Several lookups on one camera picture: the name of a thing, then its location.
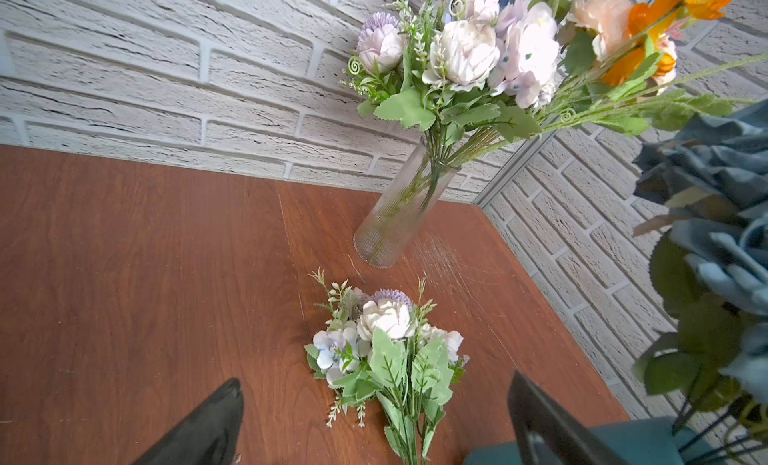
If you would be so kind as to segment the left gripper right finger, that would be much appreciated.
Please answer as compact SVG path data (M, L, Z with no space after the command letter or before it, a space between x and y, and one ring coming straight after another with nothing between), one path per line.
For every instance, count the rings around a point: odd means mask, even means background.
M610 447L520 371L508 409L524 464L623 464Z

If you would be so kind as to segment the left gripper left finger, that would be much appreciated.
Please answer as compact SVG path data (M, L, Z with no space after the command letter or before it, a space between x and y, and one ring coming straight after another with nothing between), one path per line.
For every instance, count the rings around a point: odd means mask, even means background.
M243 416L241 382L231 378L134 464L233 464Z

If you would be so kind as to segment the teal ceramic vase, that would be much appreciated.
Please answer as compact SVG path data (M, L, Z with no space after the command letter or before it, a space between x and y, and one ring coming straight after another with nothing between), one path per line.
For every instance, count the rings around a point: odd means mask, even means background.
M714 448L701 438L685 450L697 432L684 427L672 433L674 418L658 417L608 424L590 429L596 437L629 464L685 464ZM471 451L464 464L522 464L518 444L507 442Z

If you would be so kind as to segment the white lilac bouquet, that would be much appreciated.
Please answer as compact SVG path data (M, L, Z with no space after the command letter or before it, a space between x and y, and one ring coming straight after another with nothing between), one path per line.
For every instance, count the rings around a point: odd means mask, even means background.
M361 27L344 86L358 113L438 150L539 135L561 46L551 0L395 0Z
M322 269L311 277L323 288L320 308L330 315L304 350L317 380L326 381L334 401L326 425L354 411L365 425L366 407L377 402L384 436L404 464L424 464L453 384L465 374L463 336L430 324L436 304L397 289L372 294L348 282L330 282Z

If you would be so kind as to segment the dusty blue hydrangea stem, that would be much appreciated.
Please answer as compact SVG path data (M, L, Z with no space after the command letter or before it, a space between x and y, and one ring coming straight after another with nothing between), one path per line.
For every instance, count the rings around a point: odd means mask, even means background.
M649 395L681 392L674 430L697 414L724 427L702 463L767 447L767 105L697 114L671 139L642 147L635 195L665 213L649 276L676 323L637 359Z

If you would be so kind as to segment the clear glass vase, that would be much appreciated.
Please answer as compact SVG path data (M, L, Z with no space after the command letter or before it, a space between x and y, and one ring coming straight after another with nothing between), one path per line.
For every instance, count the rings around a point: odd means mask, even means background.
M356 230L357 254L373 267L392 267L457 173L421 140Z

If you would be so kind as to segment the peach rose flower stem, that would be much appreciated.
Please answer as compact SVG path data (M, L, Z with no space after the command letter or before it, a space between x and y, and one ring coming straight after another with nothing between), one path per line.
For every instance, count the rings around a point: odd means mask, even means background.
M652 80L661 86L676 78L677 53L667 31L676 22L674 8L682 0L654 0L634 5L630 0L577 0L569 20L576 27L595 34L592 49L601 65L619 49L642 34L661 54Z

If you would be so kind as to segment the orange yellow flower stem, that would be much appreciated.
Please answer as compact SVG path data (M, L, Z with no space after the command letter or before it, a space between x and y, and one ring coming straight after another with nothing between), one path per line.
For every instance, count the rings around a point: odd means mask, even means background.
M627 15L625 36L634 49L618 60L603 76L603 82L618 87L639 70L647 58L645 44L650 41L653 51L661 54L651 80L658 86L676 78L676 45L673 31L696 21L716 21L725 16L724 9L733 0L654 0L633 6Z

